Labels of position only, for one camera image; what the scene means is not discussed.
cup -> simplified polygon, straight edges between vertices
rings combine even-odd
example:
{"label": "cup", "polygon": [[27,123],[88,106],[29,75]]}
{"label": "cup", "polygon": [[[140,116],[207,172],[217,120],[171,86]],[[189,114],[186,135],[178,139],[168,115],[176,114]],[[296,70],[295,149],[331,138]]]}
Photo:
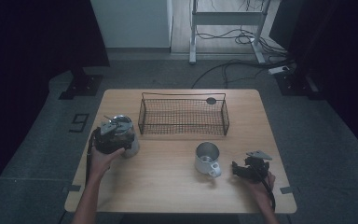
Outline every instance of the cup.
{"label": "cup", "polygon": [[196,169],[206,175],[218,177],[222,174],[219,163],[219,148],[211,142],[203,142],[196,149]]}

person's left hand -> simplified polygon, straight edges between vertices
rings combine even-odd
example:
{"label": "person's left hand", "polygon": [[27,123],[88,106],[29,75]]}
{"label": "person's left hand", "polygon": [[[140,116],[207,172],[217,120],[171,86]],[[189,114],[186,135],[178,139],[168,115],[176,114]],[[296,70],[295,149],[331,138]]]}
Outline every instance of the person's left hand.
{"label": "person's left hand", "polygon": [[110,162],[121,155],[124,151],[125,149],[121,148],[111,154],[103,154],[98,151],[95,146],[93,146],[91,148],[90,176],[102,178],[104,173],[110,168]]}

wooden table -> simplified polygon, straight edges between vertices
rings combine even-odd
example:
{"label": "wooden table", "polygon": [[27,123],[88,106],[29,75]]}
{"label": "wooden table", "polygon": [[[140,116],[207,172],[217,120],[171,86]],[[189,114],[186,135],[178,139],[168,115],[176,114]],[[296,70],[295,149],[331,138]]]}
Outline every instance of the wooden table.
{"label": "wooden table", "polygon": [[[140,134],[138,124],[142,92],[225,93],[230,121],[227,136],[215,134]],[[246,152],[262,150],[273,159],[270,171],[277,176],[273,193],[277,213],[294,213],[292,193],[260,95],[256,90],[108,90],[104,93],[92,130],[107,121],[103,115],[132,119],[139,139],[139,153],[111,164],[100,186],[98,211],[119,213],[257,213],[243,180],[231,172],[231,162],[244,165]],[[204,141],[220,149],[222,175],[213,179],[194,166],[195,149]],[[84,190],[85,146],[65,209],[73,212]]]}

black wire basket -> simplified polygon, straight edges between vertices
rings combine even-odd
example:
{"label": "black wire basket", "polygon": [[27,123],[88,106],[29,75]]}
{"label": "black wire basket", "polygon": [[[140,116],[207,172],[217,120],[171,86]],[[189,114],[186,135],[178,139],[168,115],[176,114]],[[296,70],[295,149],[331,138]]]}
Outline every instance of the black wire basket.
{"label": "black wire basket", "polygon": [[225,93],[142,93],[141,134],[206,133],[227,135],[229,120]]}

white desk frame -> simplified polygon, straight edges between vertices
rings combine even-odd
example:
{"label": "white desk frame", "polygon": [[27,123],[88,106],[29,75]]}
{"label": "white desk frame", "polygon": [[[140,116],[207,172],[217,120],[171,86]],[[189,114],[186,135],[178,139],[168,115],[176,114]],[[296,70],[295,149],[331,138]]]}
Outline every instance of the white desk frame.
{"label": "white desk frame", "polygon": [[193,0],[191,13],[190,59],[191,64],[196,63],[196,27],[197,25],[257,25],[255,38],[251,38],[252,48],[259,63],[265,63],[260,48],[260,36],[264,22],[269,11],[270,0],[260,12],[198,12],[197,1]]}

